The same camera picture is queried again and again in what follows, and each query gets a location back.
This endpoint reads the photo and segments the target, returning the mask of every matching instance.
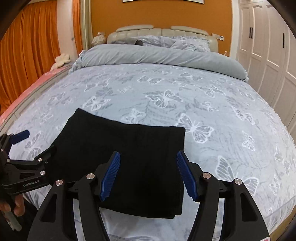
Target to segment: wall switch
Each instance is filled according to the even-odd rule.
[[[218,35],[218,34],[212,34],[212,36],[213,36],[214,38],[216,38],[216,39],[219,39],[219,40],[224,41],[224,36],[220,36],[220,35]]]

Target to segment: metal screw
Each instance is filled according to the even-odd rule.
[[[204,173],[202,174],[202,176],[203,176],[205,179],[209,179],[209,178],[211,178],[211,174],[208,173],[208,172],[204,172]]]
[[[237,185],[241,185],[242,184],[242,181],[240,180],[240,179],[235,179],[234,180],[234,182],[235,182],[235,184],[237,184]]]
[[[56,181],[56,185],[57,185],[57,186],[61,186],[62,184],[63,184],[63,180],[57,180],[57,181]]]
[[[93,179],[94,178],[94,174],[93,173],[89,173],[86,175],[87,179]]]

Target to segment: headboard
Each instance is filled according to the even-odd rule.
[[[115,33],[111,33],[108,36],[107,43],[111,43],[115,40],[124,39],[126,37],[136,37],[144,35],[154,36],[196,36],[208,39],[209,47],[212,52],[218,52],[218,41],[216,38],[209,36],[207,31],[191,28],[185,26],[171,26],[171,28],[154,28],[153,25],[132,25],[122,27],[116,30]]]

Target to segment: red and white label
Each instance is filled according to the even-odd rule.
[[[260,240],[260,241],[270,241],[270,237],[267,237],[267,238],[262,239],[262,240]]]

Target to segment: orange curtain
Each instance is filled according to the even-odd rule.
[[[83,50],[80,26],[80,0],[73,0],[73,28],[77,54]]]
[[[48,72],[59,55],[57,2],[27,5],[0,42],[1,113]]]

